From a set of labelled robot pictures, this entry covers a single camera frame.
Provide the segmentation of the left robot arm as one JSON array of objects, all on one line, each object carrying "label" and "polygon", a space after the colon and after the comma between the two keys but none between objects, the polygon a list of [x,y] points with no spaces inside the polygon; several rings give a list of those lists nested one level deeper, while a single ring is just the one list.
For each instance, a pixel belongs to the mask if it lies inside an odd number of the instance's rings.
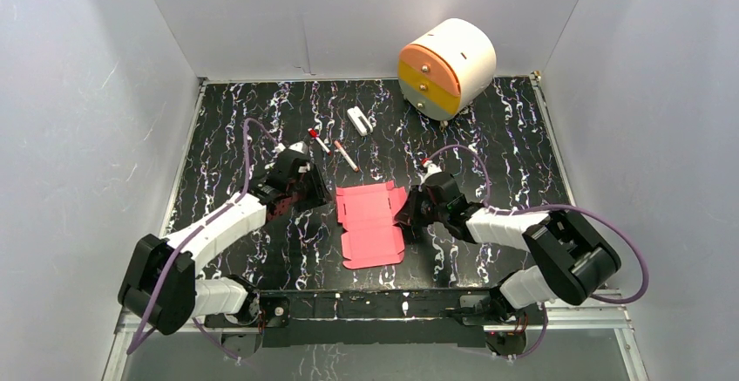
[{"label": "left robot arm", "polygon": [[239,276],[203,279],[201,271],[232,244],[271,221],[330,201],[310,157],[286,148],[265,176],[212,213],[163,238],[142,237],[133,250],[118,301],[163,335],[202,316],[229,315],[237,324],[249,325],[261,311],[257,288]]}]

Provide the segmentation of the pink paper box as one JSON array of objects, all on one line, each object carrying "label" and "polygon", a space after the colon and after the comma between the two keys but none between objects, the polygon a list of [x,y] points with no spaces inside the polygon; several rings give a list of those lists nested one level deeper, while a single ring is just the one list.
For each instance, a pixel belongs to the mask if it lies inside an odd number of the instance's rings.
[{"label": "pink paper box", "polygon": [[343,266],[368,269],[403,261],[405,243],[395,215],[407,200],[406,189],[394,181],[339,187],[337,221],[342,225]]}]

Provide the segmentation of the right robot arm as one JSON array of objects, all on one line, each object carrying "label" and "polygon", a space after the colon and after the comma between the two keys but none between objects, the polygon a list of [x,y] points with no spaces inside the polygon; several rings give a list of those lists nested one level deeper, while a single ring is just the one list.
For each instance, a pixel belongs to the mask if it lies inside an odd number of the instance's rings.
[{"label": "right robot arm", "polygon": [[451,174],[428,174],[395,215],[406,228],[442,224],[455,238],[526,251],[534,264],[491,290],[492,315],[514,323],[534,303],[582,304],[621,267],[621,260],[585,216],[569,207],[515,214],[469,201]]}]

